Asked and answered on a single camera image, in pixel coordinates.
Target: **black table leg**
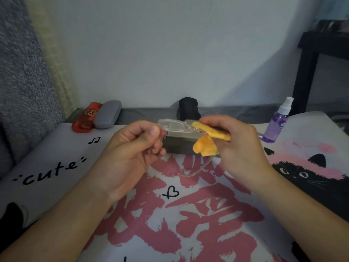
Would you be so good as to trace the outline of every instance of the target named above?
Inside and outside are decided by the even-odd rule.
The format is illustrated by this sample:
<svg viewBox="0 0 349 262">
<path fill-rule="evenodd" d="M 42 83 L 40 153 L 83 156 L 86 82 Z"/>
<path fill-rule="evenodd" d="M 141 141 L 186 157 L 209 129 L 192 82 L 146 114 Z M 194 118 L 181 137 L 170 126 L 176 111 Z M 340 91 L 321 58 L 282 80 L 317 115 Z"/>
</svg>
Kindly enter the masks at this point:
<svg viewBox="0 0 349 262">
<path fill-rule="evenodd" d="M 294 98 L 294 102 L 290 115 L 305 112 L 318 58 L 318 52 L 307 49 L 302 50 L 293 88 L 292 97 Z"/>
</svg>

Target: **fingernail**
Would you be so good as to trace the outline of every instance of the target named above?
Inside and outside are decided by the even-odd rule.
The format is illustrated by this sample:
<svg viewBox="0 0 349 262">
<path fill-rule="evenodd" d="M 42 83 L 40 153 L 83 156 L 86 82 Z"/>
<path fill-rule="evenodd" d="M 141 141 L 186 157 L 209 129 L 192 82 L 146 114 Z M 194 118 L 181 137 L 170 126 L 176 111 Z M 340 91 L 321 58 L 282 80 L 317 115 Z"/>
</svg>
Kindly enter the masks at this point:
<svg viewBox="0 0 349 262">
<path fill-rule="evenodd" d="M 159 129 L 158 126 L 153 125 L 153 126 L 151 126 L 151 129 L 150 129 L 149 133 L 151 135 L 153 135 L 153 136 L 158 136 L 159 135 L 159 130 L 160 129 Z"/>
</svg>

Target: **purple spray bottle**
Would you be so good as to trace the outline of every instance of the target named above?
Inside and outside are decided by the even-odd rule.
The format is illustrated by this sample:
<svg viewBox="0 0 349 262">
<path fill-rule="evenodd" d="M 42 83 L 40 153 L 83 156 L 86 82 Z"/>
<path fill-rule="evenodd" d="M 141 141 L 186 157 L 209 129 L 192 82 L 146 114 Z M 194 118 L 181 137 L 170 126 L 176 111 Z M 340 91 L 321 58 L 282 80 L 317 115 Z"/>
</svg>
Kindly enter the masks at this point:
<svg viewBox="0 0 349 262">
<path fill-rule="evenodd" d="M 291 110 L 291 104 L 293 97 L 287 97 L 285 102 L 280 106 L 279 110 L 274 113 L 265 133 L 262 141 L 267 143 L 274 143 L 279 136 L 282 128 L 285 126 L 288 120 L 288 114 Z"/>
</svg>

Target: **red pouch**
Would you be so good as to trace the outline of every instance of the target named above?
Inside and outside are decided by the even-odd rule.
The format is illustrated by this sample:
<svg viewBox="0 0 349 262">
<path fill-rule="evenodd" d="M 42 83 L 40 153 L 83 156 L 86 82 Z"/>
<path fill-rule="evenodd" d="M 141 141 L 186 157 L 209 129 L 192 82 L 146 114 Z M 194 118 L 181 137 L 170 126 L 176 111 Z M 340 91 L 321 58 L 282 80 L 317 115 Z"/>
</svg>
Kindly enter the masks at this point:
<svg viewBox="0 0 349 262">
<path fill-rule="evenodd" d="M 101 108 L 102 104 L 97 102 L 92 102 L 84 110 L 79 119 L 72 125 L 73 132 L 86 133 L 93 130 L 93 120 Z"/>
</svg>

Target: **yellow cloth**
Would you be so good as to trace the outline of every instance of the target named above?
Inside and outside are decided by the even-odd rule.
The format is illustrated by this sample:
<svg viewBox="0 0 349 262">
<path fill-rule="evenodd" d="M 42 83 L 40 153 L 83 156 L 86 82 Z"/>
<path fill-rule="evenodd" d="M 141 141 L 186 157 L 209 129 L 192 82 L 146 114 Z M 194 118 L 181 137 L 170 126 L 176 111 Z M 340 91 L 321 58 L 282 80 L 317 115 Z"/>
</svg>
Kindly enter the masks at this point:
<svg viewBox="0 0 349 262">
<path fill-rule="evenodd" d="M 201 124 L 199 122 L 193 122 L 192 126 L 199 128 L 207 134 L 204 134 L 193 146 L 193 151 L 195 153 L 201 153 L 202 156 L 211 156 L 219 154 L 217 151 L 217 146 L 213 142 L 213 138 L 223 139 L 226 141 L 230 140 L 230 134 L 227 132 L 219 131 L 210 126 Z"/>
</svg>

